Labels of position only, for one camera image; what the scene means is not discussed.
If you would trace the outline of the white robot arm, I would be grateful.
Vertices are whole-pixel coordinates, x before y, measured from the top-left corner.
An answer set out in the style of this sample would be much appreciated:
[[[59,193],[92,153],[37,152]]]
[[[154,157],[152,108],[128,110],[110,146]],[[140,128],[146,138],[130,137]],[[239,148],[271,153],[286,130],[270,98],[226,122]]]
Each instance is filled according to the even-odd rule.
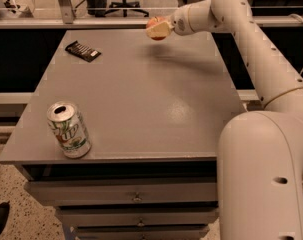
[[[154,17],[147,35],[231,33],[262,103],[224,127],[217,151],[221,240],[303,240],[303,77],[247,0],[204,0]]]

